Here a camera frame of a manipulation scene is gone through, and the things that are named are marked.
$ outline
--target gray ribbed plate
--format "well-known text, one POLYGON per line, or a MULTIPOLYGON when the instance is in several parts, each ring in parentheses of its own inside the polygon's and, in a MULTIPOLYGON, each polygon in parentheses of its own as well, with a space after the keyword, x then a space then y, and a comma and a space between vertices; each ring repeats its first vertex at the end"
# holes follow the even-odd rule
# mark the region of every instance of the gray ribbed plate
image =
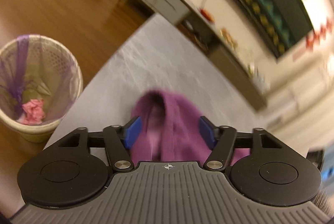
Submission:
POLYGON ((220 172, 201 169, 196 162, 150 163, 116 174, 96 199, 56 210, 28 205, 14 224, 216 224, 327 223, 313 203, 292 207, 258 204, 239 194, 220 172))

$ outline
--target wooden floor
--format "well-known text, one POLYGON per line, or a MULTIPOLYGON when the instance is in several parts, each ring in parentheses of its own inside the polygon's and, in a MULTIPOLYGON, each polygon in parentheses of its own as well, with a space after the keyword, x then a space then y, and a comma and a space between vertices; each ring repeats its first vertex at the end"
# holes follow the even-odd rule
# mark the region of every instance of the wooden floor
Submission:
MULTIPOLYGON (((146 20, 118 0, 0 0, 0 47, 22 34, 41 34, 63 43, 77 58, 84 84, 146 20)), ((19 189, 16 173, 44 144, 32 144, 0 125, 0 212, 9 216, 19 189)))

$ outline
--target red decoration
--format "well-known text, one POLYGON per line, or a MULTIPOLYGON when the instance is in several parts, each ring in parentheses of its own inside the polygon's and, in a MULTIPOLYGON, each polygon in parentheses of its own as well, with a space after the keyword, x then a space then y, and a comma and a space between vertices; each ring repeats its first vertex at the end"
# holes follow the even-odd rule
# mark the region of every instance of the red decoration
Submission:
POLYGON ((327 18, 326 24, 321 24, 320 31, 313 31, 313 37, 311 38, 310 35, 306 35, 306 46, 305 49, 299 50, 297 53, 293 55, 293 61, 296 61, 300 58, 307 50, 313 51, 314 44, 320 44, 320 40, 326 39, 327 33, 333 32, 333 22, 327 18))
POLYGON ((214 18, 212 14, 210 14, 206 9, 200 8, 199 11, 202 14, 202 16, 204 16, 207 19, 208 22, 214 23, 214 18))

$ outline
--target black circular disc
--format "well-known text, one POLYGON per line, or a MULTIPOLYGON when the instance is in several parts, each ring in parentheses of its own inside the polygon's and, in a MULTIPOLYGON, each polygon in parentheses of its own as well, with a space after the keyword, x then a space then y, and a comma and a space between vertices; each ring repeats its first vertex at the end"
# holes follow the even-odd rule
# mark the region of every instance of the black circular disc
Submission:
POLYGON ((67 182, 79 175, 80 167, 70 161, 56 161, 42 168, 41 174, 50 182, 67 182))
POLYGON ((319 170, 298 153, 252 153, 231 168, 234 187, 249 199, 271 206, 293 206, 319 191, 319 170))
POLYGON ((76 205, 106 184, 106 165, 88 152, 72 148, 46 152, 26 162, 18 173, 25 201, 49 207, 76 205))
POLYGON ((293 166, 280 162, 271 162, 262 165, 259 173, 267 182, 278 185, 293 182, 298 177, 298 172, 293 166))

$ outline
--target countertop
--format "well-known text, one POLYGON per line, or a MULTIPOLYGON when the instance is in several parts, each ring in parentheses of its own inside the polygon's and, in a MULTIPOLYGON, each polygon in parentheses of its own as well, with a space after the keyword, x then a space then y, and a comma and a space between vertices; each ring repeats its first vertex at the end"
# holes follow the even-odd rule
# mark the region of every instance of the countertop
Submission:
POLYGON ((208 58, 155 14, 97 73, 46 146, 77 127, 101 131, 109 125, 124 125, 136 101, 152 88, 183 93, 216 125, 230 125, 243 132, 263 126, 208 58))
POLYGON ((218 30, 218 28, 215 26, 214 23, 210 23, 208 22, 208 20, 202 16, 202 14, 200 13, 200 11, 198 11, 198 7, 196 7, 192 1, 190 0, 181 0, 192 12, 196 13, 198 15, 198 17, 211 29, 211 31, 213 32, 213 34, 219 38, 219 40, 222 42, 221 47, 223 47, 225 49, 226 52, 228 52, 228 54, 233 57, 235 59, 236 62, 238 62, 241 66, 241 68, 243 69, 243 71, 246 73, 246 75, 248 75, 248 69, 246 67, 246 65, 239 59, 239 57, 237 56, 236 52, 225 42, 225 39, 221 36, 220 31, 218 30))

